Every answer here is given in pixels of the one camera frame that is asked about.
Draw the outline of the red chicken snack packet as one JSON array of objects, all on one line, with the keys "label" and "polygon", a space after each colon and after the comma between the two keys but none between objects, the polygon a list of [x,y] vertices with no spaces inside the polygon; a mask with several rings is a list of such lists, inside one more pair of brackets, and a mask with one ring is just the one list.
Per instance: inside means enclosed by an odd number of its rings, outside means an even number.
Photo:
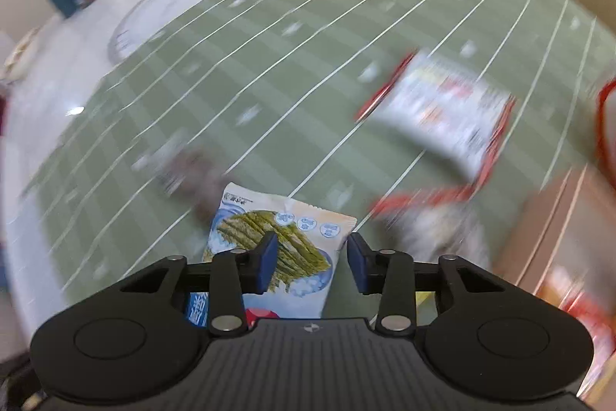
[{"label": "red chicken snack packet", "polygon": [[417,262],[435,263],[442,255],[459,255],[489,269],[484,229],[470,205],[472,186],[393,193],[373,206],[373,217],[393,249]]}]

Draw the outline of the white red snack packet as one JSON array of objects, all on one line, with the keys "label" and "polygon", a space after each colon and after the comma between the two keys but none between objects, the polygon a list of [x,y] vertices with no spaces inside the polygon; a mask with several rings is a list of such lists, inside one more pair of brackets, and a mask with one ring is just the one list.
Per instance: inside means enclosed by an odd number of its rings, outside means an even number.
[{"label": "white red snack packet", "polygon": [[409,53],[390,80],[362,105],[372,118],[430,153],[452,162],[471,184],[482,184],[500,148],[515,104],[467,68],[431,53]]}]

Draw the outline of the silver foil snack packet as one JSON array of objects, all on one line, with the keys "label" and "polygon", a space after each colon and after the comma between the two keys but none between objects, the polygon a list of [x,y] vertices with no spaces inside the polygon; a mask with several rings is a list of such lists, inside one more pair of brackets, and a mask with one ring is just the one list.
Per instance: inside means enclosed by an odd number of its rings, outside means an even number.
[{"label": "silver foil snack packet", "polygon": [[160,147],[148,147],[132,165],[171,198],[189,205],[202,223],[211,224],[231,179],[211,155],[176,131]]}]

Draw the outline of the pink cardboard box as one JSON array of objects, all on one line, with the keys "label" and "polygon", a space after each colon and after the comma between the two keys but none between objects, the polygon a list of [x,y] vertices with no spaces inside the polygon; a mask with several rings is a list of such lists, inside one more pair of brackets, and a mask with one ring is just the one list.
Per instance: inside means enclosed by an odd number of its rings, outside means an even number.
[{"label": "pink cardboard box", "polygon": [[615,191],[592,166],[531,194],[493,269],[579,320],[595,356],[578,396],[615,408]]}]

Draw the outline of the green grid tablecloth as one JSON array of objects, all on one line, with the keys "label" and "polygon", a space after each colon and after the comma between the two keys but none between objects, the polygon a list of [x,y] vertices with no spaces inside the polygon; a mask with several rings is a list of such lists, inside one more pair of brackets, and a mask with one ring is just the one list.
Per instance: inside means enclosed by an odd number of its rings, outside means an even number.
[{"label": "green grid tablecloth", "polygon": [[354,217],[403,190],[455,183],[453,167],[359,106],[421,48],[515,97],[504,150],[475,209],[492,252],[527,195],[593,151],[586,91],[615,39],[574,0],[203,0],[122,65],[85,53],[60,68],[65,90],[96,81],[32,170],[13,220],[15,281],[50,313],[205,239],[185,205],[137,172],[172,134],[211,150],[245,187]]}]

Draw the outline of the glass lazy susan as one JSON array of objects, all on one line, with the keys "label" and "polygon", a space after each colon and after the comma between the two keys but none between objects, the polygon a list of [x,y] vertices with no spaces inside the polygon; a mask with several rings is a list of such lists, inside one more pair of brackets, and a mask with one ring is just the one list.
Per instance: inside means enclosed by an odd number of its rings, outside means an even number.
[{"label": "glass lazy susan", "polygon": [[107,43],[107,58],[120,64],[168,23],[201,0],[140,0],[121,19]]}]

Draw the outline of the rabbit face snack bag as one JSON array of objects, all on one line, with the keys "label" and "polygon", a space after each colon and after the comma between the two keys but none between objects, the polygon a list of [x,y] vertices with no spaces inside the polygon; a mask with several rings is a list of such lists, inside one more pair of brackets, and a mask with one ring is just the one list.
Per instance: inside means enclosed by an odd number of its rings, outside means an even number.
[{"label": "rabbit face snack bag", "polygon": [[615,187],[615,79],[598,92],[595,114],[596,156],[603,175]]}]

